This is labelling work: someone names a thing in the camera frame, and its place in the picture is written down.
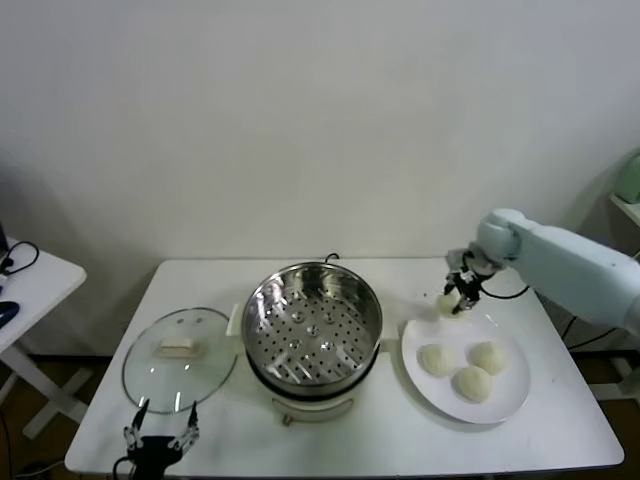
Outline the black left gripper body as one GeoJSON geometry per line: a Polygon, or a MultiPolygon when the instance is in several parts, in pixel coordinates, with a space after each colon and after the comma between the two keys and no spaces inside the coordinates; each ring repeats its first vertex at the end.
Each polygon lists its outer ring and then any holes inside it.
{"type": "Polygon", "coordinates": [[[139,468],[167,468],[182,456],[182,447],[170,436],[144,436],[141,446],[130,449],[130,459],[139,468]]]}

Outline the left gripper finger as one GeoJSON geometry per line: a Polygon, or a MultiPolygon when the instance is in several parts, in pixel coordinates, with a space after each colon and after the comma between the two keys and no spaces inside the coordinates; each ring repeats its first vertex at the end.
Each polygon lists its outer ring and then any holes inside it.
{"type": "Polygon", "coordinates": [[[124,438],[128,450],[137,450],[143,447],[140,429],[149,407],[149,399],[145,399],[136,412],[131,424],[124,428],[124,438]]]}
{"type": "Polygon", "coordinates": [[[186,429],[172,441],[172,449],[179,452],[188,452],[199,439],[197,403],[193,402],[186,429]]]}

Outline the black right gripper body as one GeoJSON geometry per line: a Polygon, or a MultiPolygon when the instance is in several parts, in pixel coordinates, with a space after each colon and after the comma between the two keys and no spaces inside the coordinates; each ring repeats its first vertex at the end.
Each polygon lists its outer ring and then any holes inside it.
{"type": "Polygon", "coordinates": [[[453,270],[449,272],[449,281],[455,284],[454,290],[458,292],[459,297],[461,295],[469,298],[480,297],[485,276],[478,274],[473,269],[453,270]]]}

